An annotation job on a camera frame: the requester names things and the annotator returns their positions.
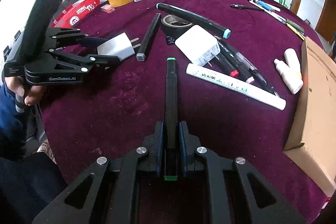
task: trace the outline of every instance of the tape roll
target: tape roll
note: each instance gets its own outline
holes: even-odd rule
[[[192,23],[173,15],[161,18],[161,30],[166,36],[167,45],[175,44],[175,40],[193,26]]]

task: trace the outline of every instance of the red package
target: red package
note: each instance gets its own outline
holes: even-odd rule
[[[71,28],[99,4],[100,0],[79,0],[63,10],[51,27]]]

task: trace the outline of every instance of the person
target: person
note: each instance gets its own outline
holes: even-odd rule
[[[39,103],[45,89],[31,87],[25,104]],[[0,89],[0,223],[31,224],[67,184],[45,153],[24,157],[29,112],[16,111],[15,93],[25,93],[19,79],[5,78]]]

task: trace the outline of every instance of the small white bottle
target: small white bottle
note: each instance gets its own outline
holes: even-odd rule
[[[274,64],[291,93],[296,94],[303,86],[302,79],[284,61],[275,59]]]
[[[301,65],[295,50],[293,48],[288,48],[285,50],[283,55],[285,56],[287,65],[297,74],[298,77],[300,77],[300,79],[302,79]]]

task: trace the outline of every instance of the purple tablecloth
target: purple tablecloth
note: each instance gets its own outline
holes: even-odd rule
[[[280,7],[272,0],[265,1]],[[164,115],[166,59],[175,57],[178,115],[180,121],[187,121],[189,132],[220,156],[245,157],[307,221],[313,221],[326,197],[282,153],[299,94],[290,93],[273,64],[275,58],[284,60],[283,53],[289,47],[301,59],[300,38],[267,13],[230,7],[230,4],[251,5],[246,0],[144,0],[116,8],[110,14],[97,8],[76,27],[92,37],[112,38],[126,32],[130,39],[142,40],[158,12],[155,7],[158,2],[190,10],[231,29],[228,42],[274,85],[287,102],[285,110],[186,75],[188,59],[176,46],[168,46],[163,32],[159,31],[145,62],[138,62],[132,56],[114,71],[91,73],[82,85],[49,88],[43,122],[66,181],[72,182],[99,156],[121,157],[153,133],[156,121],[162,121]],[[314,30],[296,15],[284,7],[280,15],[304,27],[305,34],[320,45]],[[74,46],[71,50],[81,53],[84,49]],[[147,205],[141,223],[148,218],[156,219],[156,223],[186,223],[181,216],[183,211],[193,213],[196,223],[201,222],[197,221],[197,186],[181,182],[176,186],[158,184],[155,189],[142,192],[142,203]],[[164,198],[160,199],[160,191],[165,193]],[[183,198],[178,198],[176,191],[183,191]],[[153,201],[155,195],[159,201]]]

